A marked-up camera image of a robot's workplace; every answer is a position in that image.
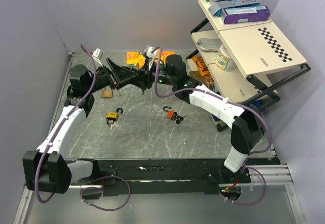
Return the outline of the large brass padlock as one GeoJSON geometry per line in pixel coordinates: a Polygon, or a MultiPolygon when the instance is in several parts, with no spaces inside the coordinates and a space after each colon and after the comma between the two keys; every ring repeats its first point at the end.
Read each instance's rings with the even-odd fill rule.
{"type": "Polygon", "coordinates": [[[102,99],[111,99],[113,97],[113,90],[104,89],[101,94],[102,99]]]}

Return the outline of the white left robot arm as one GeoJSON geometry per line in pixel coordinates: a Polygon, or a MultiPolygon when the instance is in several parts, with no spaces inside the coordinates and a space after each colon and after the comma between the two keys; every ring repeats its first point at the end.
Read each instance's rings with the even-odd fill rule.
{"type": "Polygon", "coordinates": [[[104,87],[122,88],[138,76],[136,69],[120,67],[110,59],[107,63],[107,67],[98,67],[94,72],[82,64],[70,69],[70,86],[62,115],[45,141],[35,151],[27,151],[23,156],[29,190],[37,194],[63,194],[70,184],[81,179],[88,184],[99,181],[101,175],[96,160],[82,158],[68,164],[63,154],[93,107],[93,93],[104,87]]]}

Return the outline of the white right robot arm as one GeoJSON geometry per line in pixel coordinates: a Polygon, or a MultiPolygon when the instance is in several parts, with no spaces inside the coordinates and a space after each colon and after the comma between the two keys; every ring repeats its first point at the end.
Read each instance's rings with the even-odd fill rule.
{"type": "Polygon", "coordinates": [[[187,74],[186,64],[180,55],[172,54],[164,63],[146,58],[139,69],[132,68],[135,77],[133,85],[148,89],[158,84],[172,86],[172,93],[180,100],[216,115],[231,129],[231,150],[224,161],[222,177],[226,182],[234,182],[247,163],[256,154],[255,145],[270,129],[261,113],[254,106],[233,103],[211,91],[207,86],[187,74]]]}

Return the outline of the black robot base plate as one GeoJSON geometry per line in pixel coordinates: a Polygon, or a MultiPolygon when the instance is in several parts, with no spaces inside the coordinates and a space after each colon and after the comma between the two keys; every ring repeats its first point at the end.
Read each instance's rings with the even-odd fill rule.
{"type": "Polygon", "coordinates": [[[99,159],[94,182],[79,180],[74,185],[98,185],[103,195],[120,194],[219,194],[223,184],[250,183],[248,171],[229,175],[222,158],[99,159]]]}

